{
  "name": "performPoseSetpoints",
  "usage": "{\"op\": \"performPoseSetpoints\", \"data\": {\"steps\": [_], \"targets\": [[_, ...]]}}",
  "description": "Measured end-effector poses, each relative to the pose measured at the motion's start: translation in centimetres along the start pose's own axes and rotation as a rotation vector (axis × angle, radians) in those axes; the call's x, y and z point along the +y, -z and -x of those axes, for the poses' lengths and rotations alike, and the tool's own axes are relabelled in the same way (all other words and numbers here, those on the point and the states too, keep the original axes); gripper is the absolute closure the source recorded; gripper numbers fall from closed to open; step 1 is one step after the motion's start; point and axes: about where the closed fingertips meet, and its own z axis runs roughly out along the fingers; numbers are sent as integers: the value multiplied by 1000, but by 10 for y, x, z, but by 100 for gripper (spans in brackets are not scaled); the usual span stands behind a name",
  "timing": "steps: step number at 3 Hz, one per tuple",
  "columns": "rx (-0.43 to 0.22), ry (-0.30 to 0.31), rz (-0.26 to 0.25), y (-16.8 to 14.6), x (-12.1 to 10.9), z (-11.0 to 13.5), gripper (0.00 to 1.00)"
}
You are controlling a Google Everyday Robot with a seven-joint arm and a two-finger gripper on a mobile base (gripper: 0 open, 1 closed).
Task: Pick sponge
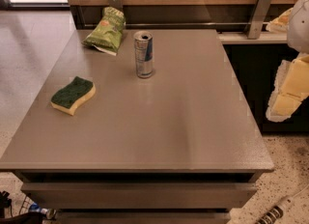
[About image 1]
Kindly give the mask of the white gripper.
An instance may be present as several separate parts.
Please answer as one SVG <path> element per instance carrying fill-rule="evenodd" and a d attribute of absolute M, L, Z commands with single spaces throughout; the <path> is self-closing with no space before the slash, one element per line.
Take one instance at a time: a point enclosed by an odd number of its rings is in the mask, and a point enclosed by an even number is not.
<path fill-rule="evenodd" d="M 286 33 L 288 46 L 299 53 L 291 62 L 283 60 L 274 80 L 266 117 L 271 122 L 290 119 L 309 97 L 309 0 L 297 0 L 292 9 L 267 24 L 270 33 Z"/>

